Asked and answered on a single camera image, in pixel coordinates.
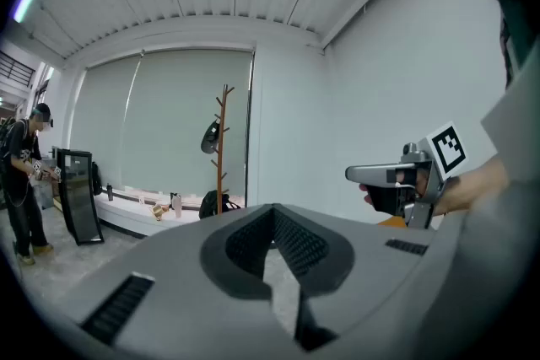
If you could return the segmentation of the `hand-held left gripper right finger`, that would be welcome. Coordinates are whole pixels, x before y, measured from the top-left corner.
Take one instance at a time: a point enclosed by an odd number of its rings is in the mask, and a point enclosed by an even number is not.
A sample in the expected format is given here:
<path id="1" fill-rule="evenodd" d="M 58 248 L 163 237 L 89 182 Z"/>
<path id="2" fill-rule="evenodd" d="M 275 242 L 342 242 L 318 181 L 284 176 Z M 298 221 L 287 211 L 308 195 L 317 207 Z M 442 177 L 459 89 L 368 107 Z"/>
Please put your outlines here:
<path id="1" fill-rule="evenodd" d="M 354 265 L 354 248 L 341 234 L 281 204 L 273 206 L 273 241 L 300 285 L 294 340 L 304 351 L 338 338 L 317 323 L 309 301 L 335 293 Z"/>

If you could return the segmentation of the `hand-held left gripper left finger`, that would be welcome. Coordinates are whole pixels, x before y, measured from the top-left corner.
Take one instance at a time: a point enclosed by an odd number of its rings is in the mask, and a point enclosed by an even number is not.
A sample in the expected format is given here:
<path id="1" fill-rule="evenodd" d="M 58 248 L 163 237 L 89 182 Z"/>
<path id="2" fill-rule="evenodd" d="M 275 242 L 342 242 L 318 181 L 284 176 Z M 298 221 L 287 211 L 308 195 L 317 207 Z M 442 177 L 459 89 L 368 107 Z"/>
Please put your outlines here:
<path id="1" fill-rule="evenodd" d="M 200 263 L 208 279 L 232 298 L 270 299 L 272 289 L 263 277 L 274 240 L 273 206 L 213 217 L 208 225 L 212 231 L 200 249 Z"/>

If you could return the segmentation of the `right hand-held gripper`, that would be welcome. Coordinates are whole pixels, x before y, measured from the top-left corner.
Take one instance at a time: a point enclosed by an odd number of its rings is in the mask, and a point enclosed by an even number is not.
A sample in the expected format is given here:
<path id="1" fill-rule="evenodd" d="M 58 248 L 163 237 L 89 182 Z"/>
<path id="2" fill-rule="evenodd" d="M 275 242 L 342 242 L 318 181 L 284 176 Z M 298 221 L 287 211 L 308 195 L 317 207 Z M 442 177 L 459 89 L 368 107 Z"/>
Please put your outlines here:
<path id="1" fill-rule="evenodd" d="M 426 229 L 450 178 L 467 161 L 450 121 L 419 142 L 406 143 L 398 163 L 349 166 L 345 177 L 366 187 L 377 212 L 401 217 L 410 228 Z"/>

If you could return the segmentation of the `wooden coat rack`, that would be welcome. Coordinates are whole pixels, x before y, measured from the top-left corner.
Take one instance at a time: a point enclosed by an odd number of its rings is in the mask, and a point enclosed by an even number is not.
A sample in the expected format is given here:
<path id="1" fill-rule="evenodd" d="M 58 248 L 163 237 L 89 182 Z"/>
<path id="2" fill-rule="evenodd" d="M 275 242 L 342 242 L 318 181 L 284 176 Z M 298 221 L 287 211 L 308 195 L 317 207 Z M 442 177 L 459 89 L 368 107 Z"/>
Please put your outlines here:
<path id="1" fill-rule="evenodd" d="M 227 175 L 223 170 L 223 156 L 224 156 L 224 134 L 229 130 L 225 126 L 225 117 L 226 117 L 226 107 L 227 107 L 227 98 L 229 94 L 235 89 L 235 87 L 230 87 L 228 84 L 223 86 L 222 96 L 217 97 L 216 100 L 220 106 L 220 114 L 215 115 L 216 119 L 219 121 L 219 136 L 217 141 L 217 146 L 214 148 L 214 152 L 217 154 L 217 160 L 212 160 L 213 165 L 217 169 L 217 214 L 220 215 L 223 212 L 223 180 Z"/>

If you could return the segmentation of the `grey cap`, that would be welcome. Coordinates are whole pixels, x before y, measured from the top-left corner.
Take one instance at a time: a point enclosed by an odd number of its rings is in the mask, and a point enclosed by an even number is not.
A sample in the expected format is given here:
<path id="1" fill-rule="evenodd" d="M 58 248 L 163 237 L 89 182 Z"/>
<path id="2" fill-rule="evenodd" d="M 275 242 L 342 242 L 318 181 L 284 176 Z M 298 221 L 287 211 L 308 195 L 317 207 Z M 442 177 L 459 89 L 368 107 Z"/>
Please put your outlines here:
<path id="1" fill-rule="evenodd" d="M 205 131 L 202 141 L 201 150 L 205 154 L 213 154 L 219 144 L 220 123 L 218 120 L 213 121 Z"/>

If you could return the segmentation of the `person's right forearm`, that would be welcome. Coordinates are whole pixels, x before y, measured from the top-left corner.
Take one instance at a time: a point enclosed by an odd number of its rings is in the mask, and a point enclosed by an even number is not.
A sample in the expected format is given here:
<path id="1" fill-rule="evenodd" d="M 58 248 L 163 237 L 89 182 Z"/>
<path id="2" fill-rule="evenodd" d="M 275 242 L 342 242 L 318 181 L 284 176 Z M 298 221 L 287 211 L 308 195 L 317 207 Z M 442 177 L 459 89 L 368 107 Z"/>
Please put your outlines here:
<path id="1" fill-rule="evenodd" d="M 449 179 L 435 205 L 434 215 L 467 210 L 486 195 L 501 192 L 508 184 L 502 159 L 495 155 L 482 166 Z"/>

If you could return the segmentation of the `person's right hand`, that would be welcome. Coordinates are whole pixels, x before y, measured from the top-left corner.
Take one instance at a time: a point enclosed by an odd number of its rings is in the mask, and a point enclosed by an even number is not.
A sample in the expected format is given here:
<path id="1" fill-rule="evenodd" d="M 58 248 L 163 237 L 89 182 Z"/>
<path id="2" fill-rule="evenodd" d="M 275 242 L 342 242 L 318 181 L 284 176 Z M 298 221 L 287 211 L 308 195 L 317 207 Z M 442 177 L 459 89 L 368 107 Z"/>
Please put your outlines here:
<path id="1" fill-rule="evenodd" d="M 397 182 L 402 184 L 405 183 L 406 180 L 411 180 L 411 175 L 406 175 L 404 171 L 397 171 L 396 172 L 396 179 Z M 418 196 L 423 196 L 425 194 L 425 191 L 427 189 L 427 182 L 428 182 L 428 174 L 424 170 L 417 170 L 416 171 L 416 193 Z M 364 195 L 364 201 L 370 205 L 373 205 L 370 193 L 368 192 L 368 189 L 366 185 L 359 185 L 359 189 L 365 193 Z"/>

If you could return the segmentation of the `white window ledge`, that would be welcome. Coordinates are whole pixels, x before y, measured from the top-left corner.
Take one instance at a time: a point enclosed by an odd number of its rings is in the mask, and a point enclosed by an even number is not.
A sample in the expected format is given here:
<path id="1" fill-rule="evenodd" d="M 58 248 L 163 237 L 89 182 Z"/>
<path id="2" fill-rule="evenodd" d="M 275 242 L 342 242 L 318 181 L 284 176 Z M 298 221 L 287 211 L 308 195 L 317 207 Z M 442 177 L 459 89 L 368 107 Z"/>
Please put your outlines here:
<path id="1" fill-rule="evenodd" d="M 120 197 L 109 201 L 106 194 L 95 196 L 94 204 L 99 219 L 116 228 L 142 236 L 151 236 L 169 228 L 199 221 L 198 211 L 184 209 L 179 217 L 173 210 L 168 210 L 157 219 L 153 212 L 154 205 Z"/>

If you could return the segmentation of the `grey roller blind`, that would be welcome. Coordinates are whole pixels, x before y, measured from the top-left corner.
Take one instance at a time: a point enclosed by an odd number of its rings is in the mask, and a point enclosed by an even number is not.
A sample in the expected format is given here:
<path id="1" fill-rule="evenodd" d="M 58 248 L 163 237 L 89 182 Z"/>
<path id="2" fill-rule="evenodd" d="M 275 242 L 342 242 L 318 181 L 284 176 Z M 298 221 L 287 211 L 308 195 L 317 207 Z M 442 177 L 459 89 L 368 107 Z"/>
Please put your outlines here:
<path id="1" fill-rule="evenodd" d="M 248 51 L 156 51 L 90 68 L 69 147 L 92 154 L 103 185 L 202 197 L 217 170 L 201 141 L 228 86 L 223 187 L 242 196 L 251 60 Z"/>

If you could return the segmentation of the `black framed glass panel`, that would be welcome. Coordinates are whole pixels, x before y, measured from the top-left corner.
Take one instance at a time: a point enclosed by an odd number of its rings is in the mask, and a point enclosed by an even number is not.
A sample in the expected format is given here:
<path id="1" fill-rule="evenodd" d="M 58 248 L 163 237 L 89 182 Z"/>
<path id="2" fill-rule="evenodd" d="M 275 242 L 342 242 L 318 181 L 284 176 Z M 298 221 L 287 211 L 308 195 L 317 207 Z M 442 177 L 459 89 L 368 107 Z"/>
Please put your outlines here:
<path id="1" fill-rule="evenodd" d="M 68 232 L 77 246 L 105 242 L 94 200 L 92 154 L 57 150 L 59 196 Z"/>

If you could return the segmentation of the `dark green printed shirt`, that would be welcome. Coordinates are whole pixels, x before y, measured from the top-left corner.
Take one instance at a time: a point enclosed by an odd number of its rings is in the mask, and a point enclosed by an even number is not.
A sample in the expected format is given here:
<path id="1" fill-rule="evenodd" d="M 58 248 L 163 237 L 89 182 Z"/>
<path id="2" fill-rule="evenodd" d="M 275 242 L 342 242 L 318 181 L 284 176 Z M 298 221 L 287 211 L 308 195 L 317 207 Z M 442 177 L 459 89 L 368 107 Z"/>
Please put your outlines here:
<path id="1" fill-rule="evenodd" d="M 530 25 L 528 12 L 521 0 L 496 0 L 500 8 L 499 44 L 505 64 L 505 88 L 521 72 L 537 32 Z"/>

